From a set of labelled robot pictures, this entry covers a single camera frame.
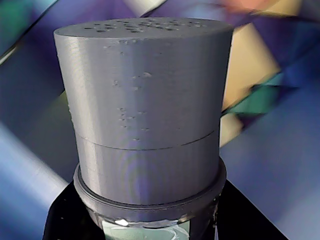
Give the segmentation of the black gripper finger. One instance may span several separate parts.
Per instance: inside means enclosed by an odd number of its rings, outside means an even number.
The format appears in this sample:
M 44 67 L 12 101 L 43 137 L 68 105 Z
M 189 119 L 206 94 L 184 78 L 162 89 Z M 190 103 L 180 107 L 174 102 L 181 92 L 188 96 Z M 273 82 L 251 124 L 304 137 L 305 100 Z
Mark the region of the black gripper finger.
M 51 204 L 43 231 L 44 240 L 105 240 L 70 182 Z
M 217 210 L 219 240 L 286 240 L 251 201 L 226 181 Z

